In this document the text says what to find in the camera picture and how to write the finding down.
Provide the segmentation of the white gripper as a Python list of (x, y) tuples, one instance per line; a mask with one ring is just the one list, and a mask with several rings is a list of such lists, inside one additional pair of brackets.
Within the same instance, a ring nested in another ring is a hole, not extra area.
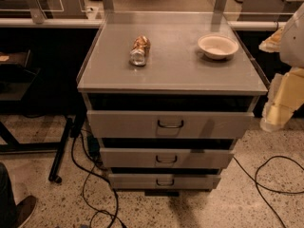
[(260, 127), (266, 132), (282, 129), (294, 112), (304, 104), (304, 69), (291, 69), (281, 80), (272, 104), (262, 111)]

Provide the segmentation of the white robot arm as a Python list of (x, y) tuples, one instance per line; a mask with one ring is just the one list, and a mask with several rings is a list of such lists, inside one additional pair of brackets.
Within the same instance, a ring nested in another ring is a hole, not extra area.
[(260, 127), (274, 132), (283, 128), (304, 105), (304, 5), (258, 48), (269, 53), (278, 52), (280, 61), (291, 68), (284, 75), (275, 75), (262, 111)]

